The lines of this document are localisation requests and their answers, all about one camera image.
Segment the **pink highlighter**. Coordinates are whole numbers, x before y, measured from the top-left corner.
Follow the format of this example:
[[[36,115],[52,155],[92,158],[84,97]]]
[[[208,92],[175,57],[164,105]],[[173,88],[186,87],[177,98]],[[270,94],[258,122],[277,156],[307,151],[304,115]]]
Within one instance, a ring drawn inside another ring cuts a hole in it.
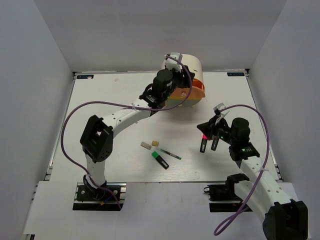
[[[201,153],[205,153],[207,142],[208,142],[208,138],[203,134],[201,139],[201,144],[200,144],[200,150],[199,150]]]

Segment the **orange highlighter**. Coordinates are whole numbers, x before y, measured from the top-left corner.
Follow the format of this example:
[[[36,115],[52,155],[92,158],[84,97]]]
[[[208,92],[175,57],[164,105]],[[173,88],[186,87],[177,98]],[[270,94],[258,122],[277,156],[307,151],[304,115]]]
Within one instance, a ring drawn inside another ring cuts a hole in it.
[[[215,137],[212,140],[212,144],[211,144],[211,148],[210,148],[212,151],[215,151],[217,149],[218,142],[219,142],[219,138],[218,137]]]

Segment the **round cream drawer cabinet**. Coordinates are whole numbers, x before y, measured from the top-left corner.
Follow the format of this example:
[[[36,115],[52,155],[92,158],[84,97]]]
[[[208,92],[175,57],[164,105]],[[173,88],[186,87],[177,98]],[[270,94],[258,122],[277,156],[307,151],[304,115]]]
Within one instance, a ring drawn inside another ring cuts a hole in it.
[[[192,80],[192,90],[189,97],[181,103],[187,94],[189,93],[189,88],[177,88],[174,93],[165,102],[167,108],[173,107],[177,104],[178,107],[192,107],[202,100],[205,94],[205,84],[203,79],[203,71],[200,60],[190,54],[182,54],[182,59],[179,60],[181,63],[188,67],[191,73],[194,73]]]

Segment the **green pen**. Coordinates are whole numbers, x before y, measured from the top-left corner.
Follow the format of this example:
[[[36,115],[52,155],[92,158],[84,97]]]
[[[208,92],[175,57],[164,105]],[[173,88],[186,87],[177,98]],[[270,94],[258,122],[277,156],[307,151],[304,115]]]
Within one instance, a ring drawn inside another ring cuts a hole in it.
[[[182,159],[180,156],[178,156],[178,155],[176,155],[176,154],[174,154],[174,153],[172,153],[172,152],[170,152],[170,151],[167,151],[167,150],[165,150],[165,149],[162,149],[162,148],[160,148],[160,147],[158,147],[158,146],[156,146],[155,148],[156,148],[157,150],[159,150],[160,152],[162,152],[162,153],[164,153],[164,154],[167,154],[168,156],[171,156],[171,157],[173,157],[173,158],[175,158],[175,159],[178,159],[178,160],[181,160],[181,159]]]

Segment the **green highlighter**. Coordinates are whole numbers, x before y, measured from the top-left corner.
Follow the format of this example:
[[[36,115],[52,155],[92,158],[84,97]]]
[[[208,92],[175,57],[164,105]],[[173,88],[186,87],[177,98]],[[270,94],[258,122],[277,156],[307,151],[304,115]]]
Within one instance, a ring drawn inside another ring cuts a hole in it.
[[[165,170],[169,168],[169,164],[156,151],[153,151],[151,155]]]

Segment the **grey eraser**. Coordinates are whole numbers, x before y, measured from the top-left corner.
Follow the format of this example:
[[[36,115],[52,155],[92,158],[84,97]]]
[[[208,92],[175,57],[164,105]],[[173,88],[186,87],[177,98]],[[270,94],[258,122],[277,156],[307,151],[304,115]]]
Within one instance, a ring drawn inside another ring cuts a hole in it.
[[[152,148],[152,146],[144,141],[141,142],[140,144],[141,147],[150,150]]]

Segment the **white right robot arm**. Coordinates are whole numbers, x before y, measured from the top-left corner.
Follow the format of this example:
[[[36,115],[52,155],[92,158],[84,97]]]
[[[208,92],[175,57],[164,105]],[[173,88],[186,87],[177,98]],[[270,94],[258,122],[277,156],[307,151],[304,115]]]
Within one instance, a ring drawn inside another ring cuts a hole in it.
[[[212,150],[219,141],[229,144],[231,159],[242,173],[226,180],[226,195],[242,199],[262,222],[268,240],[306,240],[308,238],[308,208],[303,201],[289,196],[263,166],[259,152],[250,142],[249,122],[241,117],[227,121],[217,116],[197,125]]]

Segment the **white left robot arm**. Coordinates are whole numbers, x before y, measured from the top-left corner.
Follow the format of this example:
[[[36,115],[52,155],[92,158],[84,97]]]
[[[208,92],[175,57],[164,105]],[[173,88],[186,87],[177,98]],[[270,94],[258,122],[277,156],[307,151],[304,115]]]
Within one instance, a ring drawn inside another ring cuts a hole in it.
[[[182,72],[162,69],[129,107],[105,117],[93,115],[89,118],[80,144],[86,157],[88,173],[84,181],[89,186],[90,196],[96,200],[105,196],[105,160],[112,153],[114,138],[129,126],[162,109],[177,88],[190,88],[194,77],[195,74],[188,69]]]

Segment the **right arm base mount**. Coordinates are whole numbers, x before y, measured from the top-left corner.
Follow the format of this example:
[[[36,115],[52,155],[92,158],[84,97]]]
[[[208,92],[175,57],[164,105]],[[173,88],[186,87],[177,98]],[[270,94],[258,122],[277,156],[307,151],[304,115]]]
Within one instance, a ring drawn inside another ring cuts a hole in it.
[[[226,184],[207,185],[203,192],[208,195],[211,213],[235,213],[243,203],[241,198],[230,195]]]

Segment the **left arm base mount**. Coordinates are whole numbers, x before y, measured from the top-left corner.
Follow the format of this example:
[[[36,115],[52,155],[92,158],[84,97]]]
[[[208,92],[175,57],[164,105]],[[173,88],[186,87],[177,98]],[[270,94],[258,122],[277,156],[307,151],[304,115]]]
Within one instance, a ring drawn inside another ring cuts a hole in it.
[[[96,189],[97,194],[83,183],[77,184],[72,210],[73,211],[99,211],[99,212],[119,212],[125,203],[126,183],[107,183],[104,188],[108,188],[113,195],[106,190]]]

